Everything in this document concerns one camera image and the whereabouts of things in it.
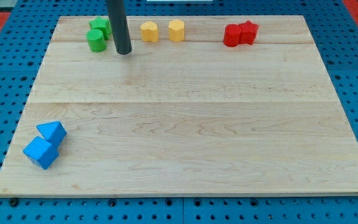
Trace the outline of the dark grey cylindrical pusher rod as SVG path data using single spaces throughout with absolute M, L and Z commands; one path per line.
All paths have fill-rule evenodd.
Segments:
M 124 1 L 105 0 L 105 2 L 116 52 L 120 55 L 127 55 L 132 52 L 132 45 Z

